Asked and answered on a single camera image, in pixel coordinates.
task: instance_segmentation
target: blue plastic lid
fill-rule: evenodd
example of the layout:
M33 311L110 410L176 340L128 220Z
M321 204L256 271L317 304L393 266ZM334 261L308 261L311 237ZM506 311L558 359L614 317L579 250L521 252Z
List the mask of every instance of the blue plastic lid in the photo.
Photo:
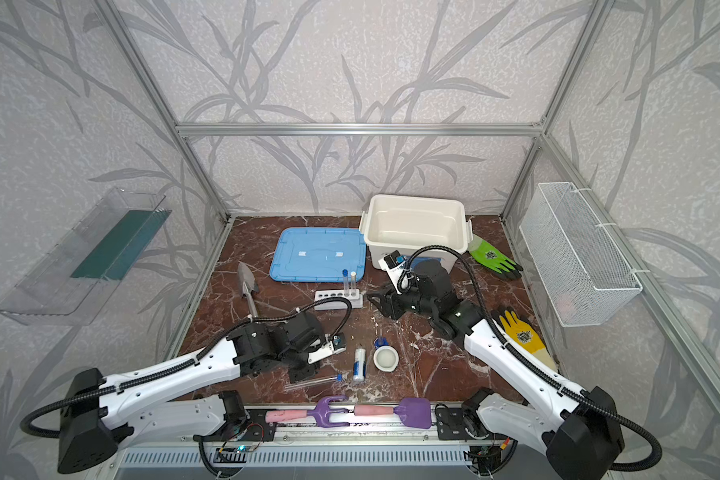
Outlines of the blue plastic lid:
M356 228L286 228L269 276L278 282L343 283L344 270L365 273L365 240Z

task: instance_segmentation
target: trowel blade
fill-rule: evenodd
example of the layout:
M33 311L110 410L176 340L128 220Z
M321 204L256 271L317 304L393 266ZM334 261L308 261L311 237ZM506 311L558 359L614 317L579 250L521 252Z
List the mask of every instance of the trowel blade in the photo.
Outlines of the trowel blade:
M243 284L248 285L248 290L251 292L259 292L259 284L256 283L256 278L253 276L251 268L243 262L237 264L237 281L240 282L240 291L243 296L246 296L246 288Z

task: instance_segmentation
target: pink handle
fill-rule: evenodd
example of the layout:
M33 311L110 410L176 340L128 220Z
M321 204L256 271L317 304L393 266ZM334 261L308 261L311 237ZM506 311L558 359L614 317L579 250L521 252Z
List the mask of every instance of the pink handle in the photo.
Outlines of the pink handle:
M382 407L378 405L356 405L355 415L392 415L394 407Z
M284 422L286 420L296 420L297 418L306 418L307 410L269 410L264 419L267 423Z

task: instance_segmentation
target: marble surface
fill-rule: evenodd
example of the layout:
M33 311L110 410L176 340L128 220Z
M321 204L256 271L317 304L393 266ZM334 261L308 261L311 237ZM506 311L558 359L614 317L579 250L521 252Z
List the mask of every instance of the marble surface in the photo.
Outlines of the marble surface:
M473 216L471 219L476 235L510 254L497 216ZM238 217L184 339L181 353L201 348L215 333L229 328L248 314L248 305L240 296L237 282L237 265L241 261L251 267L259 283L260 292L255 294L255 301L261 316L281 316L312 302L315 290L336 288L335 283L275 282L269 277L272 255L280 233L290 226L356 227L359 222L358 216ZM371 266L370 254L367 255L365 275L358 283L362 292L380 290L389 282L383 271ZM500 280L471 257L469 261L479 275L480 288L489 308L512 305L517 312L525 314L539 331L522 280ZM451 271L451 279L461 298L474 300L469 277L459 262ZM343 315L340 310L316 314L326 331L335 328ZM369 360L363 383L341 382L284 392L282 388L288 383L288 374L286 369L278 368L256 378L249 376L208 386L184 398L200 398L221 390L236 389L247 404L316 402L322 396L340 393L354 402L393 402L406 396L426 397L432 401L461 401L481 386L490 387L509 399L521 398L481 360L470 356L454 343L438 338L423 316L408 312L400 321L393 322L382 317L365 301L362 309L352 312L344 332L347 351L323 360L315 378L335 372L350 372L355 349L363 346ZM391 373L380 372L373 364L373 342L380 336L386 337L400 355L398 368Z

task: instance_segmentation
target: wall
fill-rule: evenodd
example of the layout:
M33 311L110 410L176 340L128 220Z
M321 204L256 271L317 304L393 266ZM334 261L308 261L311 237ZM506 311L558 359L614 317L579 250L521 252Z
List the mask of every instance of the wall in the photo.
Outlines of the wall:
M528 252L520 222L539 182L564 181L546 152L539 156L506 219L517 262L545 328L547 346L560 360L563 374L584 388L612 395L619 414L646 427L661 442L664 456L651 470L624 473L625 478L720 480L720 419L696 381L682 366L671 344L638 296L602 326L563 328ZM626 450L619 462L648 455L648 445L624 430Z
M590 3L117 0L182 122L541 119ZM357 213L379 192L496 214L525 139L203 138L231 211Z
M221 230L93 11L0 1L0 296L113 186L162 191L173 212L91 325L0 315L0 480L60 476L56 441L24 436L19 420L61 398L85 367L107 374L161 359Z
M552 135L720 364L720 2L633 5L608 14ZM526 264L517 226L533 185L556 180L542 158L508 218ZM603 326L562 330L527 270L570 376L615 394L662 441L644 478L720 478L720 420L642 300Z

